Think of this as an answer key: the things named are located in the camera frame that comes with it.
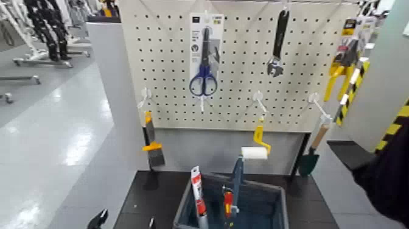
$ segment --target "yellow tool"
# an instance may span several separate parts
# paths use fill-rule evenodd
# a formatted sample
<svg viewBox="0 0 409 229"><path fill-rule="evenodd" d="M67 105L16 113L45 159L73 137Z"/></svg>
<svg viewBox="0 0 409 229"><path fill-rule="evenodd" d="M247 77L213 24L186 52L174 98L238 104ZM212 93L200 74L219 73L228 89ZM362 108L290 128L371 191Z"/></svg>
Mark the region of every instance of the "yellow tool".
<svg viewBox="0 0 409 229"><path fill-rule="evenodd" d="M163 157L162 144L155 141L155 128L151 112L145 112L145 124L144 135L146 146L142 150L148 152L150 167L163 166L165 165L165 158Z"/></svg>
<svg viewBox="0 0 409 229"><path fill-rule="evenodd" d="M156 143L156 142L151 142L149 146L144 146L142 147L143 151L152 151L155 149L162 149L162 144L161 143Z"/></svg>
<svg viewBox="0 0 409 229"><path fill-rule="evenodd" d="M324 101L327 102L330 98L332 88L338 76L345 75L344 83L338 93L338 100L341 100L346 90L348 89L349 81L355 70L355 62L358 60L357 54L358 40L352 40L348 45L348 50L341 57L336 56L329 70L330 78L328 81L327 90L325 92Z"/></svg>
<svg viewBox="0 0 409 229"><path fill-rule="evenodd" d="M258 143L267 149L267 155L270 154L271 145L267 143L263 143L263 126L262 125L258 125L256 129L254 130L253 140L255 143Z"/></svg>

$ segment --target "blue scissors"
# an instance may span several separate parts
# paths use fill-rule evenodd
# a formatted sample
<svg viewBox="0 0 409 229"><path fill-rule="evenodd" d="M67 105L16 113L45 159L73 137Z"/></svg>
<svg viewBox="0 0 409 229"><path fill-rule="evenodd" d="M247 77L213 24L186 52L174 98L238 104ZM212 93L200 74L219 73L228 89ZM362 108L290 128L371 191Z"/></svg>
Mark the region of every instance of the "blue scissors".
<svg viewBox="0 0 409 229"><path fill-rule="evenodd" d="M195 96L210 96L216 92L217 81L216 78L210 72L209 64L209 28L205 28L203 34L203 47L201 52L201 62L199 73L193 77L189 84L189 89ZM199 84L199 91L195 91L194 84ZM213 87L208 91L208 83L212 83Z"/></svg>

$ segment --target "wall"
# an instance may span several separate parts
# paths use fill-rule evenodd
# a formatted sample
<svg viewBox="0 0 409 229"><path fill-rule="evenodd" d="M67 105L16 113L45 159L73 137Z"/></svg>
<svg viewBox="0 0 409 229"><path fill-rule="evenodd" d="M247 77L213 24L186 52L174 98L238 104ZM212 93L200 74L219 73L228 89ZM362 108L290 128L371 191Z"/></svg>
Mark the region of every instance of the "wall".
<svg viewBox="0 0 409 229"><path fill-rule="evenodd" d="M396 1L380 30L368 72L351 105L343 129L372 152L408 98L409 39L402 35L409 21L409 1Z"/></svg>
<svg viewBox="0 0 409 229"><path fill-rule="evenodd" d="M121 142L120 152L113 153L127 157L130 168L146 170L147 154L141 150L144 141L121 25L87 23L87 28ZM157 129L156 138L163 144L166 165L162 171L189 171L199 164L205 172L231 172L240 148L255 146L252 132ZM265 133L263 141L272 145L269 159L246 162L245 172L289 174L302 138L299 133Z"/></svg>

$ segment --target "white pegboard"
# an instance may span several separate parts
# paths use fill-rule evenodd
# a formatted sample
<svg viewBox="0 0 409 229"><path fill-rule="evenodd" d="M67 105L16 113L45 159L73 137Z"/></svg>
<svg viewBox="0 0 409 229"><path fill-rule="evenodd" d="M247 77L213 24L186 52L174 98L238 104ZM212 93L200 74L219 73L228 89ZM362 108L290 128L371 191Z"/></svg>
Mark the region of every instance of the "white pegboard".
<svg viewBox="0 0 409 229"><path fill-rule="evenodd" d="M308 95L324 91L346 18L357 4L293 2L282 48L284 75L266 75L273 52L280 2L212 1L206 8L225 15L218 90L205 101L189 91L189 14L199 1L121 1L121 18L137 100L152 91L146 110L155 127L254 130L262 110L252 101L260 90L269 110L264 129L311 132L320 112Z"/></svg>

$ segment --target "bin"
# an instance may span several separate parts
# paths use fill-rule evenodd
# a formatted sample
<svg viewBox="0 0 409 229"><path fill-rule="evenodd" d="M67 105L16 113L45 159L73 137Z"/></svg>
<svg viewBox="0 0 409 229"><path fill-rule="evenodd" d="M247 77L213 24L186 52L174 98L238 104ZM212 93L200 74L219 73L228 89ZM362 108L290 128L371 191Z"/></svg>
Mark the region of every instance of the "bin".
<svg viewBox="0 0 409 229"><path fill-rule="evenodd" d="M209 229L223 229L222 186L232 188L233 182L229 177L216 174L202 174L201 179ZM173 221L173 229L198 229L194 203L189 181ZM289 229L282 187L245 180L240 185L238 207L240 212L234 221L235 229Z"/></svg>

